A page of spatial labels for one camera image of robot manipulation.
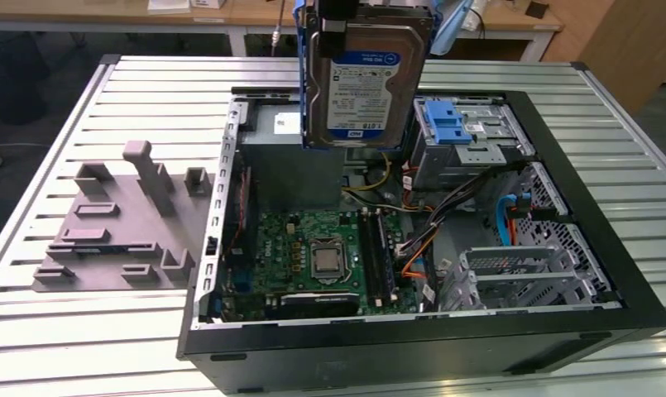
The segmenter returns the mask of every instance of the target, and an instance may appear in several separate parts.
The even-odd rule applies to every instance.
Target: wall
[[[550,3],[566,29],[544,60],[586,62],[628,112],[637,112],[666,80],[666,0]]]

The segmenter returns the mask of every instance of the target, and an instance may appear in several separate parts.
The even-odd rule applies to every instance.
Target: green motherboard
[[[413,287],[397,289],[397,301],[378,307],[369,304],[365,263],[361,253],[358,212],[262,213],[257,236],[252,290],[234,296],[237,312],[245,321],[266,319],[262,297],[273,294],[360,294],[358,315],[413,313],[417,310]],[[397,213],[382,217],[389,246],[402,241]],[[336,251],[321,249],[333,247]],[[340,268],[336,260],[342,260]]]

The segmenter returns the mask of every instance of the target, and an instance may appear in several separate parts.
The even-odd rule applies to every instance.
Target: motherboard
[[[236,312],[245,321],[265,320],[289,304],[297,316],[317,317],[322,297],[336,300],[340,315],[352,308],[354,315],[416,312],[413,286],[394,282],[401,241],[397,213],[262,213],[254,267],[233,276]]]

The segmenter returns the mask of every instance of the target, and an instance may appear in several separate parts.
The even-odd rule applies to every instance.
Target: aluminum table
[[[526,91],[666,306],[666,158],[589,71],[569,64],[429,61],[422,88]],[[85,160],[134,174],[122,145],[149,140],[172,173],[216,156],[230,89],[298,86],[286,59],[112,57],[87,85],[0,235],[0,395],[218,395],[176,358],[185,290],[45,293],[33,274]],[[552,374],[282,395],[666,396],[666,332]]]

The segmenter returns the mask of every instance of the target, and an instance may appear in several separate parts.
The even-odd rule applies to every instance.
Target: ram slot
[[[360,212],[357,217],[360,247],[369,304],[381,307],[396,300],[394,268],[380,213]]]

